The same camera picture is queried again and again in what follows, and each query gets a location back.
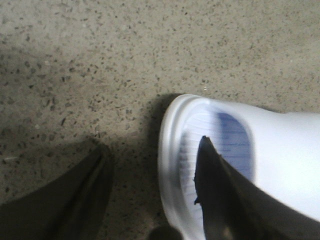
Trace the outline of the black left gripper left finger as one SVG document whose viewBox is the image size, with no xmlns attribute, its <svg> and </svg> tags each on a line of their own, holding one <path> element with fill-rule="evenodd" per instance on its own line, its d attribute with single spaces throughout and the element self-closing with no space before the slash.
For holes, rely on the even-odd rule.
<svg viewBox="0 0 320 240">
<path fill-rule="evenodd" d="M 56 180 L 0 207 L 2 240 L 94 240 L 113 187 L 113 154 L 99 144 Z"/>
</svg>

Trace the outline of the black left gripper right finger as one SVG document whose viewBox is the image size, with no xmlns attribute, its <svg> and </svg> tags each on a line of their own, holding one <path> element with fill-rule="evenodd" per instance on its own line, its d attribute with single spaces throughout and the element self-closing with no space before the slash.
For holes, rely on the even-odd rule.
<svg viewBox="0 0 320 240">
<path fill-rule="evenodd" d="M 199 142 L 194 175 L 207 240 L 318 240 L 320 223 L 286 206 L 235 170 L 209 137 Z"/>
</svg>

